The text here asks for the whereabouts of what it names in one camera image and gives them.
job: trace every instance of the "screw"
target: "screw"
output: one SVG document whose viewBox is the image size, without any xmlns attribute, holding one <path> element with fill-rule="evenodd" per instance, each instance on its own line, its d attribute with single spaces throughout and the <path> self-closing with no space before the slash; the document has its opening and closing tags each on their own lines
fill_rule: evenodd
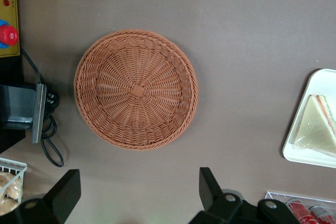
<svg viewBox="0 0 336 224">
<path fill-rule="evenodd" d="M 236 201 L 235 196 L 233 196 L 231 194 L 226 195 L 225 198 L 226 198 L 227 201 L 230 201 L 230 202 Z"/>
<path fill-rule="evenodd" d="M 276 209 L 278 207 L 273 201 L 270 200 L 266 201 L 265 205 L 271 209 Z"/>
<path fill-rule="evenodd" d="M 29 209 L 29 208 L 33 208 L 37 205 L 36 201 L 31 201 L 31 202 L 28 202 L 26 205 L 25 205 L 25 208 L 26 209 Z"/>
</svg>

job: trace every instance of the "black mount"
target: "black mount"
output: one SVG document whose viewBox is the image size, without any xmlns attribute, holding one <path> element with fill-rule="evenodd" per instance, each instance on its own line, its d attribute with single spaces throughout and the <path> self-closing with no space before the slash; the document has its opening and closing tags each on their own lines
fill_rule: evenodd
<svg viewBox="0 0 336 224">
<path fill-rule="evenodd" d="M 199 171 L 199 196 L 204 211 L 190 224 L 300 224 L 284 203 L 263 199 L 255 207 L 239 192 L 222 190 L 208 167 Z"/>
<path fill-rule="evenodd" d="M 0 224 L 63 224 L 81 196 L 79 170 L 69 170 L 42 198 L 0 216 Z"/>
</svg>

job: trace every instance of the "round basket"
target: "round basket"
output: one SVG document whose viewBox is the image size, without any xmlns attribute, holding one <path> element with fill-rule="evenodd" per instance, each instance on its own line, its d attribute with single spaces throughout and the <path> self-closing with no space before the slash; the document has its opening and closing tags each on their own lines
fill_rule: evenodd
<svg viewBox="0 0 336 224">
<path fill-rule="evenodd" d="M 173 141 L 197 107 L 191 63 L 175 44 L 150 31 L 121 30 L 96 41 L 79 63 L 74 86 L 88 126 L 127 149 Z"/>
</svg>

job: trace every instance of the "emergency stop button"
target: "emergency stop button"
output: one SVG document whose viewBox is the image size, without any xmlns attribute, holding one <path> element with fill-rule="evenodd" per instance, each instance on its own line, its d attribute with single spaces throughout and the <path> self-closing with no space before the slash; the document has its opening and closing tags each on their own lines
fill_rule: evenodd
<svg viewBox="0 0 336 224">
<path fill-rule="evenodd" d="M 19 34 L 17 30 L 10 25 L 0 26 L 0 42 L 3 45 L 13 46 L 17 43 Z"/>
</svg>

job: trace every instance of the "white plate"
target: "white plate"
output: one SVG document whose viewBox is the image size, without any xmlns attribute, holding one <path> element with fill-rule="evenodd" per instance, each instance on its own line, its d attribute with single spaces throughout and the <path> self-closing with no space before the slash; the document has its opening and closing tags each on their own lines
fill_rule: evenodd
<svg viewBox="0 0 336 224">
<path fill-rule="evenodd" d="M 304 108 L 311 94 L 336 95 L 336 70 L 321 69 L 310 77 L 282 152 L 284 157 L 289 161 L 336 168 L 335 157 L 293 145 L 302 120 Z"/>
</svg>

